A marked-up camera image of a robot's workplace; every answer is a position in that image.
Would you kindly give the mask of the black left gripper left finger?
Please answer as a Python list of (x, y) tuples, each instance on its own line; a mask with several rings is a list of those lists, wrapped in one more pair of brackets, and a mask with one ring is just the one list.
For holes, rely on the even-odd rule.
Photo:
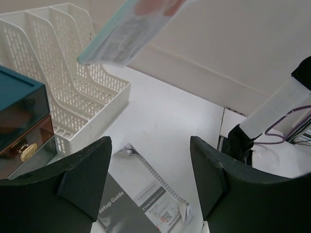
[(0, 182), (3, 233), (88, 233), (97, 220), (112, 155), (104, 136), (50, 165)]

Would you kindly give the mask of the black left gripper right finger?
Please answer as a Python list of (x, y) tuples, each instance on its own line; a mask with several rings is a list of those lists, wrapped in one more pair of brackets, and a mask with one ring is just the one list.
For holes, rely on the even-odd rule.
[(210, 232), (310, 232), (310, 174), (291, 179), (260, 171), (197, 136), (190, 139), (190, 156)]

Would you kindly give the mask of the grey Canon setup guide booklet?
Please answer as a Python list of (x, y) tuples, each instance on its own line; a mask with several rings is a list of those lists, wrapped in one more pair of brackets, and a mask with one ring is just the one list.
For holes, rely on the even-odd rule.
[(130, 143), (112, 155), (98, 213), (107, 233), (179, 233), (192, 217), (191, 205)]

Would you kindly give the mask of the clear mesh document pouch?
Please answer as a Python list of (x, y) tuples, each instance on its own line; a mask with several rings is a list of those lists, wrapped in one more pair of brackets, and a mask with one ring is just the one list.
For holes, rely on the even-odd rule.
[(190, 0), (128, 0), (77, 57), (81, 65), (127, 66)]

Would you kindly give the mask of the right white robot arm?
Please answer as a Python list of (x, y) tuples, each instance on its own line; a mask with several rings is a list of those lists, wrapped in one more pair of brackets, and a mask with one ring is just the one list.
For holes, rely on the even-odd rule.
[(247, 165), (249, 151), (255, 140), (268, 132), (275, 124), (294, 112), (311, 95), (311, 58), (304, 59), (291, 73), (290, 78), (258, 109), (228, 134), (224, 153)]

